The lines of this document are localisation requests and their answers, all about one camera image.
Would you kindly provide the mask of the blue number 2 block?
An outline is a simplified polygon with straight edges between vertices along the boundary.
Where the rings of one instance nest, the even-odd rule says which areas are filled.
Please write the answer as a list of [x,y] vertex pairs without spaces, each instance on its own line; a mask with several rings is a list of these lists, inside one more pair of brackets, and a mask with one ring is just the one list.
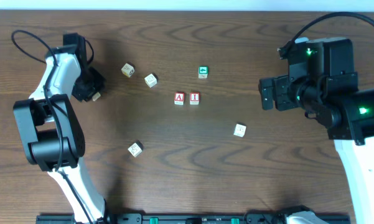
[[99,99],[101,97],[101,94],[100,94],[100,92],[96,92],[93,96],[92,96],[92,100],[93,101],[96,101],[97,99]]

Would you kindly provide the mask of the red letter A block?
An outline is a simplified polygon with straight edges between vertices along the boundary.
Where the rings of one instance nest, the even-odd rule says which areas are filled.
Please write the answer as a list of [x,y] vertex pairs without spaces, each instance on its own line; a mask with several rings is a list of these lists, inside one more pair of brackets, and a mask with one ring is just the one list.
[[185,100],[185,93],[176,92],[174,95],[174,104],[175,105],[183,105]]

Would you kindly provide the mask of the red letter I block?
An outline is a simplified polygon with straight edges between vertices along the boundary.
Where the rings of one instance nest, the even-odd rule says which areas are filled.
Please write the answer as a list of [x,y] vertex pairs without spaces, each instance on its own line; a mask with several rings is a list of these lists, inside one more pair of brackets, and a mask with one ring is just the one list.
[[199,103],[200,103],[200,93],[199,92],[190,93],[190,104],[198,105]]

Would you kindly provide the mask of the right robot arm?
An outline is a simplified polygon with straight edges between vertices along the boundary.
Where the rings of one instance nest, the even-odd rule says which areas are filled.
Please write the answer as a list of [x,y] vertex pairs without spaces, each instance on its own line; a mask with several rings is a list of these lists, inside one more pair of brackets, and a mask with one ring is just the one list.
[[374,223],[374,88],[359,90],[355,72],[263,78],[264,110],[302,108],[333,140],[350,187],[357,223]]

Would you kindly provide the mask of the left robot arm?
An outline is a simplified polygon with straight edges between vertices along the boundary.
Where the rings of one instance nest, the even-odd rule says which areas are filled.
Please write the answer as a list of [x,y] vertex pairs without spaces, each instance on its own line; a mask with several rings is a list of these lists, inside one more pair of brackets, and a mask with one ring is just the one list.
[[85,138],[70,103],[82,73],[80,62],[74,52],[63,49],[48,54],[45,61],[35,92],[13,106],[26,158],[58,183],[73,208],[75,223],[106,223],[106,202],[88,174]]

